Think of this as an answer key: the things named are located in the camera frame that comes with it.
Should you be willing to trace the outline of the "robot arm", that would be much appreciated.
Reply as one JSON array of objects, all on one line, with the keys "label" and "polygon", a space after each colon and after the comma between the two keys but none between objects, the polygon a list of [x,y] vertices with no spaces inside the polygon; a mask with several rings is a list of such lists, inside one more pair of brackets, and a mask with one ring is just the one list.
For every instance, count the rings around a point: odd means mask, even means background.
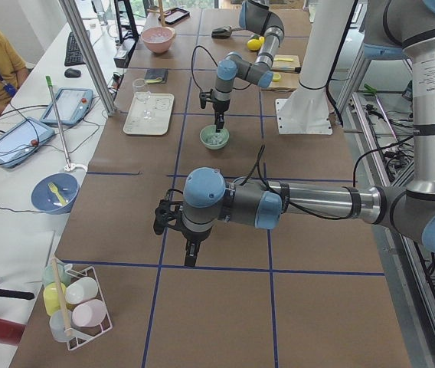
[{"label": "robot arm", "polygon": [[257,58],[247,61],[237,52],[231,52],[217,64],[214,89],[209,100],[214,109],[216,131],[224,128],[224,113],[229,109],[234,80],[239,78],[258,87],[269,87],[273,80],[274,57],[284,39],[285,28],[280,17],[258,1],[244,1],[239,26],[259,36]]},{"label": "robot arm", "polygon": [[212,168],[193,170],[185,182],[178,222],[185,264],[217,220],[274,228],[285,212],[323,219],[361,219],[382,225],[435,253],[435,1],[371,1],[365,30],[369,58],[410,58],[414,108],[414,177],[406,187],[356,189],[287,182],[226,182]]}]

